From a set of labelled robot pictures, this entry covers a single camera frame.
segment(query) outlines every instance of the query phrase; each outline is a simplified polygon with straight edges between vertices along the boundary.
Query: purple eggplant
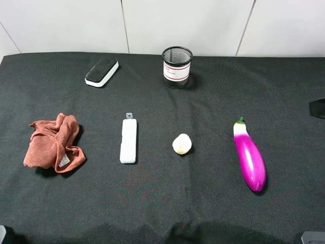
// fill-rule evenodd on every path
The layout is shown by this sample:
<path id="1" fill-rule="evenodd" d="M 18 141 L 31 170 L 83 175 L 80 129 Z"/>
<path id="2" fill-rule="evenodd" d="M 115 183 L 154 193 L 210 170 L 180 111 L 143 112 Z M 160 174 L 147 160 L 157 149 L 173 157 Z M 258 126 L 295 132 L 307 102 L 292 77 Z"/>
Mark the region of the purple eggplant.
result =
<path id="1" fill-rule="evenodd" d="M 246 131 L 243 117 L 234 124 L 234 139 L 244 180 L 255 192 L 260 192 L 266 181 L 266 168 L 261 153 Z"/>

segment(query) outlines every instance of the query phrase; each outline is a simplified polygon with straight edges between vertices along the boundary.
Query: brown towel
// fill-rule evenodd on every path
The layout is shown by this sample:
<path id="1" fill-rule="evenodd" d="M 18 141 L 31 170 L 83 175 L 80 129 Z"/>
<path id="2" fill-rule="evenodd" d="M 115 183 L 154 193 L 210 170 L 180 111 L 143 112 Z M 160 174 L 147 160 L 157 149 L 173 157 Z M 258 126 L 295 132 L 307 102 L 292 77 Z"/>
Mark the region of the brown towel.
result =
<path id="1" fill-rule="evenodd" d="M 30 138 L 24 166 L 45 169 L 52 166 L 57 173 L 65 173 L 86 160 L 83 151 L 77 146 L 72 146 L 79 132 L 77 119 L 73 115 L 65 116 L 60 113 L 54 121 L 39 120 L 29 126 L 34 127 L 35 131 Z M 67 164 L 59 167 L 62 159 Z"/>

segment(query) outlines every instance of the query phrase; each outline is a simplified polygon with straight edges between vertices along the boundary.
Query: black tablecloth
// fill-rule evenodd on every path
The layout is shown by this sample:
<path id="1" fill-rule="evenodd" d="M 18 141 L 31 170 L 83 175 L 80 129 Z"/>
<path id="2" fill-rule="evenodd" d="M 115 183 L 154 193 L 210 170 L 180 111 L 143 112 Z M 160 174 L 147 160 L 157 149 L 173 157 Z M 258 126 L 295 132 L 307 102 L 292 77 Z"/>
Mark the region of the black tablecloth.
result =
<path id="1" fill-rule="evenodd" d="M 102 88 L 102 56 L 120 69 Z M 189 85 L 163 84 L 157 55 L 35 53 L 0 65 L 0 224 L 27 243 L 300 243 L 325 231 L 324 58 L 194 57 Z M 23 159 L 39 119 L 73 114 L 87 161 L 57 175 Z M 119 161 L 122 121 L 138 122 L 137 163 Z M 242 178 L 233 124 L 244 116 L 268 182 Z M 172 149 L 181 133 L 193 149 Z"/>

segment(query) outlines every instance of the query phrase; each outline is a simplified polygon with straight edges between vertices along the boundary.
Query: mesh pen holder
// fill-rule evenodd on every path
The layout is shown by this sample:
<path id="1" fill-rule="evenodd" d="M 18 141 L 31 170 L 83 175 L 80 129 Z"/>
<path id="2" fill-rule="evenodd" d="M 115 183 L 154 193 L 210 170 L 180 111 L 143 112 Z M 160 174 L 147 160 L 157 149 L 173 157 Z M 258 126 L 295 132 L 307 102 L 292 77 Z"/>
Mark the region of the mesh pen holder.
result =
<path id="1" fill-rule="evenodd" d="M 164 59 L 164 83 L 174 89 L 188 83 L 192 52 L 185 47 L 169 47 L 162 52 Z"/>

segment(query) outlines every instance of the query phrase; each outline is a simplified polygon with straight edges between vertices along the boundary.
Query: garlic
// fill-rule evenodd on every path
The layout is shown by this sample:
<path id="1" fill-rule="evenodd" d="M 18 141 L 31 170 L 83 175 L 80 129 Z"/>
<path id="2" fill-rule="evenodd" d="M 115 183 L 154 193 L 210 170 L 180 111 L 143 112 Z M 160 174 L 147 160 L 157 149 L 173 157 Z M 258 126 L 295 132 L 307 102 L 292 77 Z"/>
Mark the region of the garlic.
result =
<path id="1" fill-rule="evenodd" d="M 181 155 L 187 153 L 191 147 L 191 139 L 186 134 L 180 134 L 173 142 L 174 151 Z"/>

